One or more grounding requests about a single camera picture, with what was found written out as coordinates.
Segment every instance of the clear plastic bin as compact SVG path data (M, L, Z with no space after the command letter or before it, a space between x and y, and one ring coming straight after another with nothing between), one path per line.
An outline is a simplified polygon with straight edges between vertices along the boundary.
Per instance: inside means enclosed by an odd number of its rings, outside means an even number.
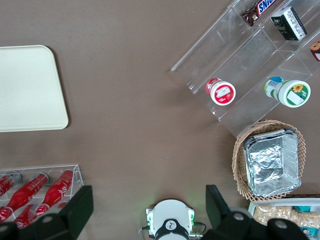
M235 0L204 35L171 68L236 137L269 113L278 102L264 86L273 76L307 81L319 68L309 47L320 39L319 0L277 0L253 25L241 14L256 0ZM307 31L300 41L286 41L270 20L283 7L293 7ZM220 78L234 85L236 97L215 104L206 83Z
M49 176L49 181L45 184L39 192L30 200L27 204L41 204L45 199L45 195L47 190L52 186L52 184L61 176L61 174L67 170L73 170L73 180L70 188L63 196L60 202L66 201L68 202L77 191L84 185L82 180L81 172L79 169L79 165L63 165L63 166L50 166L50 167L34 167L34 168L22 168L22 169L8 169L8 170L0 170L0 176L5 175L9 171L17 171L21 174L21 182L11 189L9 189L4 195L0 197L0 206L5 206L9 203L13 194L22 187L25 183L29 182L31 178L36 173L46 173ZM17 209L13 214L6 220L6 222L12 222L23 210L24 206Z

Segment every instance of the candy bar wrapper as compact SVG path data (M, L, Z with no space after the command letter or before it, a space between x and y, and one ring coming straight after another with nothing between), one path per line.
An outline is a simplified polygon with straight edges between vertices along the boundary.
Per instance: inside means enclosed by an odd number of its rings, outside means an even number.
M320 39L310 47L310 51L314 58L320 62Z
M242 17L245 21L253 26L260 16L272 5L276 0L259 0L247 11L242 13Z

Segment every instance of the coca-cola bottle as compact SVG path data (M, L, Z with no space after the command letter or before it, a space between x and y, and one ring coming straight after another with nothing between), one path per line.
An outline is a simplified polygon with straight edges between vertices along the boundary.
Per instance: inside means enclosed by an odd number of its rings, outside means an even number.
M36 214L38 216L41 216L43 213L48 211L53 205L57 204L63 198L71 185L73 175L73 170L65 170L48 189L42 204L36 209Z
M11 214L26 205L37 192L48 182L49 177L43 172L38 172L33 176L32 180L19 188L11 197L6 206L0 208L0 222L3 222L11 216Z
M21 175L17 171L8 171L0 178L0 197L14 185L20 183Z
M19 216L16 217L15 220L13 220L14 223L16 223L16 226L18 229L23 229L30 224L37 218L36 208L39 206L39 204L28 204L24 210L21 212Z
M67 205L67 203L68 203L67 201L62 201L59 204L55 204L52 207L50 207L50 209L46 211L44 214L42 214L41 216L44 216L47 214L57 214L61 211L61 209L65 207L65 205Z

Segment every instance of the sunflower label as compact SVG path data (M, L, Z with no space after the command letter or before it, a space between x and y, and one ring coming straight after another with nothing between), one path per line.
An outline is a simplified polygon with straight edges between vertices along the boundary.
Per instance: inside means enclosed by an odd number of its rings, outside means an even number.
M290 105L296 106L303 103L308 97L308 89L303 84L294 85L287 93L286 98Z

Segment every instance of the wicker basket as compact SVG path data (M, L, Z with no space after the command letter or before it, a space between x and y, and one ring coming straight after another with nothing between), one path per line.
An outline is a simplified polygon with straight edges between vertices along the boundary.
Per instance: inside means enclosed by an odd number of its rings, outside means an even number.
M233 157L232 157L232 171L234 179L236 180L237 189L241 195L243 195L247 200L250 201L268 201L274 199L281 199L285 197L287 193L273 195L269 197L255 196L252 194L247 178L247 170L246 170L246 160L243 151L243 141L248 136L254 136L258 134L264 134L268 132L273 132L276 130L281 130L283 128L292 128L295 130L298 136L298 162L299 162L299 178L301 178L305 161L306 161L306 144L302 134L293 126L276 121L276 120L263 120L256 123L251 129L246 131L234 145Z

